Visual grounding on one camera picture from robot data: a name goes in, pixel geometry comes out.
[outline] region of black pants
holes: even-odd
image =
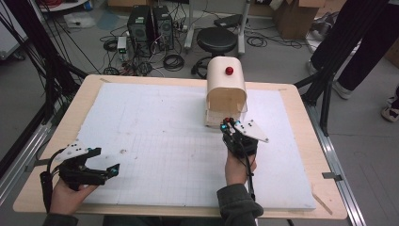
[[[336,30],[334,28],[345,26],[346,22],[351,20],[353,11],[357,10],[362,3],[364,4],[364,0],[347,0],[343,5],[336,24],[311,56],[311,63],[315,69],[320,70],[328,60],[329,53],[334,48],[339,48],[339,46],[334,45],[334,42],[342,37],[338,32],[334,32]],[[343,69],[338,82],[345,89],[354,90],[367,77],[398,37],[399,6],[387,4],[384,11],[363,36],[359,49]]]

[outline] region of red button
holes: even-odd
[[[234,69],[232,67],[226,68],[226,75],[232,75],[233,72],[234,72]]]

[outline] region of black stool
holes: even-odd
[[[213,57],[224,56],[235,48],[237,37],[229,30],[223,27],[208,27],[202,29],[197,35],[197,44],[204,51],[211,53],[212,56],[206,56],[197,61],[191,69],[191,74],[197,74],[206,79],[206,74],[200,73],[199,68],[207,69],[208,64],[204,65],[203,60]]]

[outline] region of human hand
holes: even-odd
[[[250,169],[253,172],[256,169],[255,155],[248,157]],[[245,184],[247,181],[247,167],[244,165],[245,159],[238,159],[230,151],[227,154],[225,176],[227,186],[234,184]]]
[[[50,213],[61,215],[72,215],[76,212],[83,200],[93,192],[98,186],[79,186],[75,191],[59,178],[53,190],[51,199]]]

